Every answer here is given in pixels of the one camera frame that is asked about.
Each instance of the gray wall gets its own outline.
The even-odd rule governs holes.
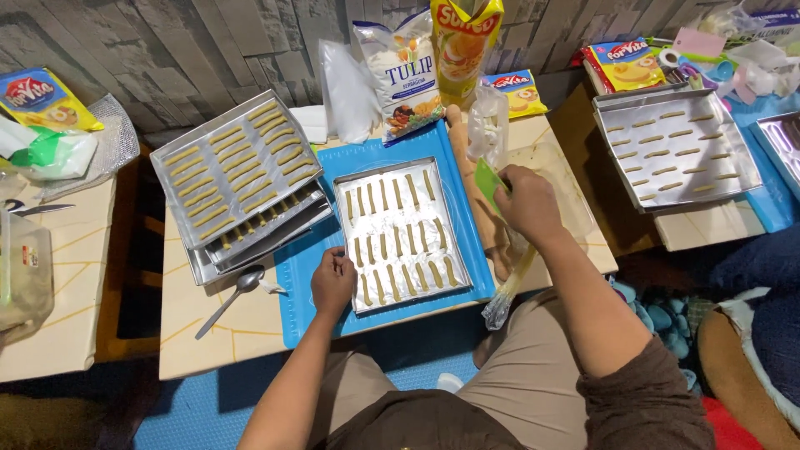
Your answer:
[[[796,0],[748,0],[774,10]],[[46,65],[85,103],[112,93],[140,131],[196,126],[272,88],[320,103],[317,42],[394,27],[426,0],[0,0],[0,72]],[[506,0],[487,71],[566,67],[584,43],[674,34],[735,2]]]

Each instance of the wooden rolling pin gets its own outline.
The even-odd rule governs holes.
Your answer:
[[[445,115],[447,123],[450,124],[450,131],[447,132],[450,137],[450,146],[453,147],[458,171],[461,172],[464,182],[464,191],[470,201],[470,209],[475,219],[475,226],[478,228],[478,236],[483,244],[483,253],[494,263],[494,276],[500,281],[506,281],[513,265],[505,252],[506,247],[509,246],[505,225],[486,201],[478,186],[475,185],[475,163],[466,157],[469,139],[466,137],[466,124],[461,119],[461,109],[456,105],[450,105],[447,107]]]

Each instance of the hand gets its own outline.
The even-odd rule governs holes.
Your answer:
[[[353,261],[346,256],[339,256],[344,251],[344,247],[325,250],[322,262],[311,276],[311,295],[317,316],[333,322],[339,320],[345,306],[353,298],[356,284]]]
[[[510,187],[511,193],[498,186],[494,191],[494,202],[513,230],[525,236],[536,248],[564,231],[550,182],[531,169],[514,164],[506,166],[498,175]]]

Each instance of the spoon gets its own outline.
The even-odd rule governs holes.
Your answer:
[[[196,340],[202,338],[210,329],[217,323],[217,320],[222,316],[222,313],[225,312],[226,309],[239,297],[240,294],[243,292],[250,292],[258,286],[258,281],[264,278],[264,266],[261,264],[256,264],[254,266],[250,266],[247,269],[243,270],[241,274],[239,274],[239,278],[236,280],[236,292],[230,296],[225,303],[222,304],[219,309],[211,315],[211,317],[203,324],[198,334],[194,335]]]

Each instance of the brown shirt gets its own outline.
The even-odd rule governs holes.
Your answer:
[[[659,338],[625,367],[583,376],[589,448],[714,449],[700,400]],[[524,448],[500,423],[449,392],[389,392],[342,425],[318,448],[329,450]]]

